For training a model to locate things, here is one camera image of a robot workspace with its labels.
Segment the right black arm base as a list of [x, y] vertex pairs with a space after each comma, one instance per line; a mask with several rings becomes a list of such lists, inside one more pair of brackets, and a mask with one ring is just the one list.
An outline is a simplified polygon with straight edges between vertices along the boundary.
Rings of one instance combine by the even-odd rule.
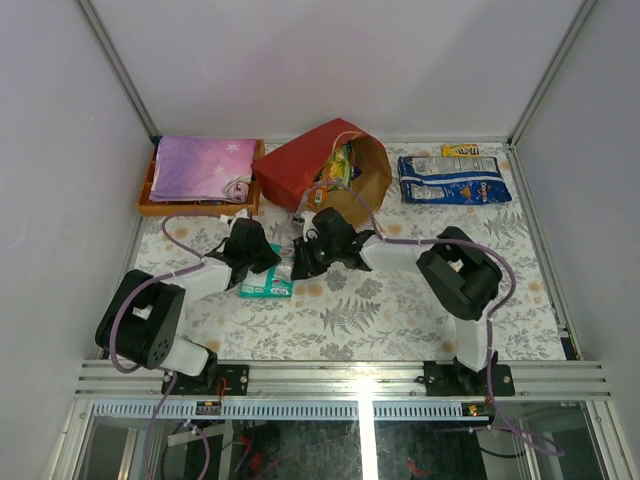
[[488, 369], [491, 369], [493, 394], [497, 397], [513, 397], [515, 386], [511, 369], [507, 364], [498, 362], [497, 356], [480, 372], [464, 367], [456, 359], [450, 363], [425, 361], [423, 373], [415, 381], [423, 385], [426, 394], [432, 397], [488, 397]]

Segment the yellow M&M candy packet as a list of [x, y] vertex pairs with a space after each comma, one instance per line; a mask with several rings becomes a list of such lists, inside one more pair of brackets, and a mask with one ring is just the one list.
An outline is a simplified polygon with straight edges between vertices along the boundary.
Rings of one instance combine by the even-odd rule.
[[444, 157], [474, 158], [480, 157], [481, 152], [478, 144], [443, 144], [441, 149]]

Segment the teal red snack packet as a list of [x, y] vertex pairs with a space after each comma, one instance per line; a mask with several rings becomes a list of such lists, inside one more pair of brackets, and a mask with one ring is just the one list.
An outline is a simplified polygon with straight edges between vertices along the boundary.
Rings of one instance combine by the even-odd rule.
[[260, 274], [249, 272], [239, 287], [241, 298], [281, 299], [293, 295], [293, 249], [290, 245], [283, 247], [279, 244], [271, 244], [271, 248], [281, 261]]

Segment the red brown paper bag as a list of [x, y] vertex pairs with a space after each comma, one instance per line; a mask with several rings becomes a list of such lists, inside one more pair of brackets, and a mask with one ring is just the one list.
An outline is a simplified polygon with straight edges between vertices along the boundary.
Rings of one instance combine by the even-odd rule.
[[[334, 150], [350, 141], [361, 175], [343, 189], [329, 190], [326, 202], [309, 208], [303, 194], [314, 187], [319, 171]], [[392, 172], [383, 144], [344, 119], [326, 122], [276, 148], [252, 165], [253, 173], [266, 199], [294, 212], [299, 206], [318, 212], [336, 209], [347, 222], [360, 227], [377, 211], [392, 184]]]

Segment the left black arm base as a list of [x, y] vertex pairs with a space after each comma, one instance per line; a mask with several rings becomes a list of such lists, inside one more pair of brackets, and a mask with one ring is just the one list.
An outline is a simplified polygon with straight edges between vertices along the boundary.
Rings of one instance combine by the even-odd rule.
[[171, 395], [232, 397], [246, 396], [250, 367], [243, 364], [217, 364], [200, 376], [177, 374]]

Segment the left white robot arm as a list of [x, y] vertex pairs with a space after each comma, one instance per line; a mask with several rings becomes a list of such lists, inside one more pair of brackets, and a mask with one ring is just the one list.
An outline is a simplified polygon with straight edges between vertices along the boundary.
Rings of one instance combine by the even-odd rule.
[[215, 353], [177, 336], [183, 308], [280, 262], [258, 221], [235, 215], [225, 222], [229, 235], [195, 264], [157, 276], [137, 269], [125, 274], [95, 333], [118, 371], [171, 370], [201, 395], [217, 387]]

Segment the orange snack packet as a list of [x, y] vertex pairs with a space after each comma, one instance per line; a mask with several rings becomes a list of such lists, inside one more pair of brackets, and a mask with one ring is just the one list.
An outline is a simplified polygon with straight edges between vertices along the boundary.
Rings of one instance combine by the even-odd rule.
[[309, 208], [319, 208], [326, 202], [327, 198], [328, 198], [327, 186], [313, 187], [310, 189], [309, 195], [307, 196], [306, 205]]

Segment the blue Doritos chip bag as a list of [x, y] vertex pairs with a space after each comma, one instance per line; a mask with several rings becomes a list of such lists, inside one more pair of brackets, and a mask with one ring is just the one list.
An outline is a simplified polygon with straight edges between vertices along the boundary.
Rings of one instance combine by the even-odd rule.
[[481, 206], [512, 201], [495, 157], [403, 156], [397, 171], [405, 203]]

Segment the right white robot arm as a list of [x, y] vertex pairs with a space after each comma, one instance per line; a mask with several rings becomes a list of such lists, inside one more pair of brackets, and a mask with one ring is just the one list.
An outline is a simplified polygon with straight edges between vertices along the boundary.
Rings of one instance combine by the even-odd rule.
[[336, 262], [352, 270], [422, 275], [456, 319], [458, 387], [474, 395], [490, 385], [485, 309], [499, 293], [502, 272], [486, 248], [457, 227], [425, 240], [384, 238], [374, 230], [358, 232], [333, 208], [305, 211], [300, 222], [302, 236], [294, 240], [292, 280], [319, 276]]

